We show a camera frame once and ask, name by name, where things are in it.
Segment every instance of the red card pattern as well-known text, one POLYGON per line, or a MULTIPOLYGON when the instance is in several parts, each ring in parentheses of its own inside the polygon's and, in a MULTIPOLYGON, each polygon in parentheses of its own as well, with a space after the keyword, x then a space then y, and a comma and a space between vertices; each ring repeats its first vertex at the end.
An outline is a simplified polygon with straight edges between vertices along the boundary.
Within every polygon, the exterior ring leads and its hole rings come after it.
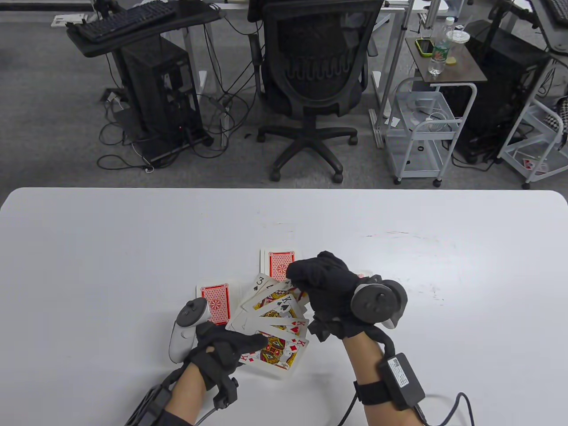
POLYGON ((201 297, 207 299, 211 310, 211 322, 216 325, 225 325, 231 318, 229 306, 229 284, 213 287, 201 287, 201 297))
POLYGON ((296 254, 294 252, 269 252, 268 257, 270 276, 278 281, 284 281, 286 269, 296 260, 296 254))

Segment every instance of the forearm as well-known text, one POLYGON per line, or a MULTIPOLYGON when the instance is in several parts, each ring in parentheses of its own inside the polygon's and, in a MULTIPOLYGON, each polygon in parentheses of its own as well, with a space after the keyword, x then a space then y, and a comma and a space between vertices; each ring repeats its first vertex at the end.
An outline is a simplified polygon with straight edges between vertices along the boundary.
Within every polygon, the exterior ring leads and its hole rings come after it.
POLYGON ((195 424, 203 406, 205 393, 201 372, 197 366, 190 364, 177 381, 165 410, 190 424, 195 424))
MULTIPOLYGON (((377 342, 365 333, 343 339, 343 345, 353 366, 359 385, 381 380, 378 364, 383 360, 383 352, 377 342)), ((375 406, 365 406, 369 426, 421 426, 413 410, 398 411, 392 402, 375 406)))

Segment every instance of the computer tower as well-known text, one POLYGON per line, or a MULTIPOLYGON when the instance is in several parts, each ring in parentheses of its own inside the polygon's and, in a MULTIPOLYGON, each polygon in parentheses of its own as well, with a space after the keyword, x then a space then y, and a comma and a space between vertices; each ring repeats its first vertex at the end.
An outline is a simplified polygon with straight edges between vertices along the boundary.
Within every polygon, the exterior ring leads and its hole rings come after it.
POLYGON ((140 127, 147 137, 137 142, 142 155, 154 158, 193 142, 210 138, 203 130, 201 112, 187 52, 152 36, 122 49, 128 86, 139 109, 140 127))
MULTIPOLYGON (((539 76, 548 53, 500 28, 489 45, 484 45, 491 23, 471 22, 466 46, 487 77, 476 83, 478 93, 467 117, 456 150, 474 164, 483 156, 494 156, 520 114, 539 76)), ((469 88, 445 87, 441 91, 452 111, 461 116, 469 99, 469 88)))

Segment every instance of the office chair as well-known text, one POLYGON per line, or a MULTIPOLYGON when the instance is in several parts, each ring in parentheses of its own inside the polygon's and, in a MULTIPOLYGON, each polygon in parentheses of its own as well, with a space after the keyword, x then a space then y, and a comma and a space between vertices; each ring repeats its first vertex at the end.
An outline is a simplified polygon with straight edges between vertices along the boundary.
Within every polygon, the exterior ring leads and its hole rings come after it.
POLYGON ((333 181, 343 181, 343 166, 323 141, 349 136, 349 145, 356 145, 357 130, 318 129, 316 116, 345 115, 361 100, 367 87, 367 45, 382 3, 300 0, 264 4, 264 58, 258 35, 249 35, 257 94, 275 112, 302 121, 301 128, 258 129, 261 143, 267 133, 294 140, 274 162, 270 180, 278 182, 284 164, 302 149, 311 148, 333 167, 333 181))

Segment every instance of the chair base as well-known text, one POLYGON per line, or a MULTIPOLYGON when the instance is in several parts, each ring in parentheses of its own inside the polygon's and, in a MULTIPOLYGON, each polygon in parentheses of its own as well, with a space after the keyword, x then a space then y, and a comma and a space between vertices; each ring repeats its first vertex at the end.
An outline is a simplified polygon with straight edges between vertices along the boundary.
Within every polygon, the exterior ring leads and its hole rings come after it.
POLYGON ((334 169, 333 181, 343 181, 343 165, 331 150, 323 143, 333 137, 349 136, 349 145, 357 144, 357 130, 353 127, 326 127, 316 129, 315 116, 305 117, 301 128, 286 126, 262 126, 258 129, 258 142, 265 141, 265 135, 276 135, 293 139, 294 142, 280 154, 272 165, 270 180, 280 180, 280 169, 292 159, 298 152, 305 148, 311 148, 317 152, 334 169))

